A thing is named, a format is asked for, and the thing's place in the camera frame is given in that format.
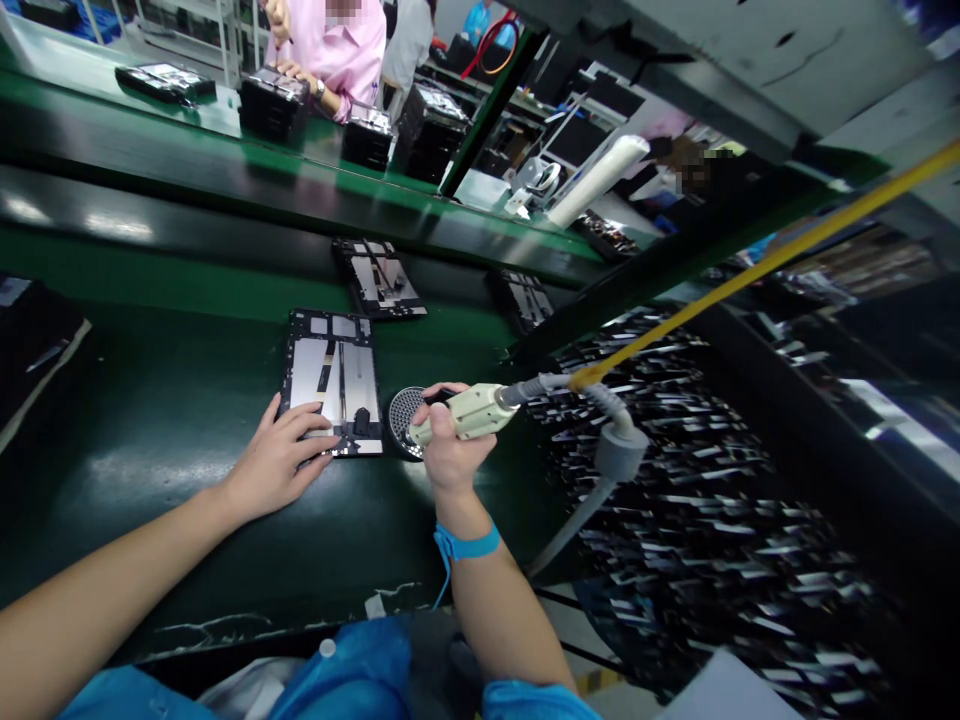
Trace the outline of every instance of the circular metal mesh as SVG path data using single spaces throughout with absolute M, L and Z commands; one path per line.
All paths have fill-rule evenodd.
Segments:
M 403 452 L 414 460 L 423 460 L 423 448 L 410 437 L 410 421 L 417 408 L 423 405 L 423 388 L 404 388 L 390 401 L 387 417 L 390 420 L 390 435 Z

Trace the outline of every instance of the paper towel roll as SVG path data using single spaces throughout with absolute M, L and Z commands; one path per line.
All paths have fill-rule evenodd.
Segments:
M 547 213 L 554 225 L 565 228 L 576 220 L 590 203 L 612 188 L 633 163 L 650 152 L 650 145 L 637 135 L 618 138 L 607 154 L 584 175 L 576 187 Z

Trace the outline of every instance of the blue anti-static wrist strap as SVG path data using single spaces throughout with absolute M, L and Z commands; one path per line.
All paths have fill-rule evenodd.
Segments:
M 447 571 L 447 579 L 443 581 L 443 589 L 433 604 L 436 610 L 447 591 L 447 585 L 450 584 L 450 561 L 457 562 L 465 558 L 478 558 L 489 555 L 500 546 L 500 531 L 497 530 L 497 524 L 490 518 L 490 524 L 493 529 L 486 537 L 479 540 L 461 540 L 443 525 L 437 522 L 437 531 L 433 534 L 433 539 L 437 541 L 437 547 L 440 548 L 440 556 L 443 558 L 443 568 Z

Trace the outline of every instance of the red cable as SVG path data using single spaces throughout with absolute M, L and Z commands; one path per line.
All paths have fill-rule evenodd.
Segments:
M 460 76 L 461 80 L 466 80 L 467 76 L 473 72 L 473 69 L 480 63 L 480 60 L 483 57 L 483 54 L 490 47 L 490 44 L 493 42 L 494 38 L 497 35 L 499 35 L 500 31 L 507 25 L 513 26 L 513 35 L 514 35 L 513 47 L 510 48 L 510 55 L 509 57 L 507 57 L 507 60 L 506 62 L 503 63 L 503 65 L 498 67 L 493 72 L 488 72 L 487 75 L 496 75 L 501 70 L 503 70 L 507 65 L 510 64 L 510 61 L 513 60 L 514 53 L 517 52 L 517 43 L 520 42 L 520 26 L 517 25 L 516 21 L 514 20 L 516 16 L 517 14 L 513 10 L 510 10 L 506 15 L 503 16 L 503 19 L 495 22 L 493 24 L 493 27 L 487 30 L 487 34 L 483 36 L 483 38 L 480 40 L 480 44 L 477 46 L 476 57 L 473 58 L 473 62 L 470 63 L 467 69 L 463 71 L 463 75 Z

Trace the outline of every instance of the hand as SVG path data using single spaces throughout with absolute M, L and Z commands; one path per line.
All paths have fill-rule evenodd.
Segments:
M 217 485 L 221 507 L 238 525 L 286 507 L 303 495 L 332 455 L 319 453 L 332 450 L 340 443 L 338 436 L 299 438 L 310 430 L 327 430 L 330 421 L 317 415 L 320 403 L 307 403 L 292 408 L 274 422 L 280 407 L 280 393 L 273 396 L 260 420 L 260 426 L 233 470 Z M 313 458 L 297 470 L 304 460 Z
M 260 7 L 267 14 L 270 32 L 273 33 L 273 40 L 279 50 L 290 39 L 290 8 L 287 7 L 287 0 L 259 0 L 259 2 Z
M 433 397 L 440 388 L 461 393 L 469 390 L 464 383 L 437 383 L 423 391 L 423 396 Z M 450 408 L 443 403 L 421 406 L 413 416 L 414 425 L 423 425 L 430 418 L 433 440 L 427 445 L 423 461 L 434 491 L 458 494 L 473 489 L 473 476 L 487 455 L 497 445 L 496 435 L 485 435 L 472 440 L 460 440 L 450 415 Z
M 278 62 L 277 72 L 282 75 L 286 75 L 287 77 L 296 78 L 297 80 L 306 80 L 308 83 L 310 83 L 310 94 L 317 94 L 317 78 L 308 73 L 293 60 L 281 60 Z

